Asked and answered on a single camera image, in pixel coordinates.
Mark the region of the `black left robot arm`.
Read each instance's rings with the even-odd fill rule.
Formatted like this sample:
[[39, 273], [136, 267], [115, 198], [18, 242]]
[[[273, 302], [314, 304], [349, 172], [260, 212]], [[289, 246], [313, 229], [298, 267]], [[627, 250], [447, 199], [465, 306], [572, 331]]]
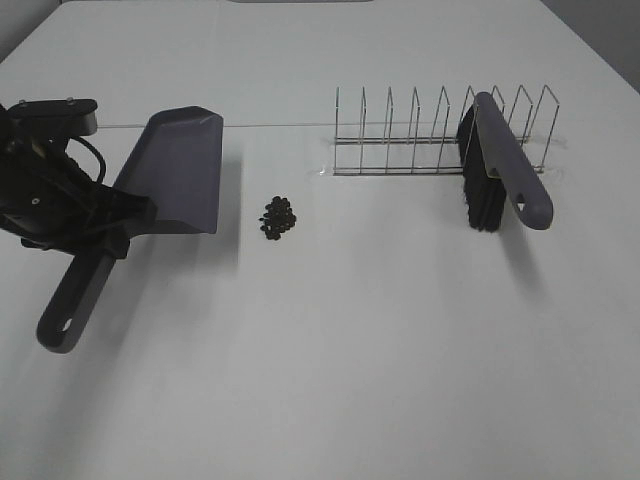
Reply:
[[107, 163], [89, 142], [93, 99], [21, 101], [1, 110], [1, 228], [24, 247], [126, 258], [156, 206], [107, 186]]

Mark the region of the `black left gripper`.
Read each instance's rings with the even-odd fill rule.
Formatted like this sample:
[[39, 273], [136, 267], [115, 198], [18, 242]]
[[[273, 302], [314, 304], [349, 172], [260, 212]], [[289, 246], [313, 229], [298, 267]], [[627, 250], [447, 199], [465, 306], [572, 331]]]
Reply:
[[106, 187], [104, 156], [83, 146], [98, 162], [95, 178], [49, 142], [1, 144], [1, 229], [27, 248], [126, 259], [129, 237], [106, 232], [108, 224], [152, 225], [157, 207], [149, 197]]

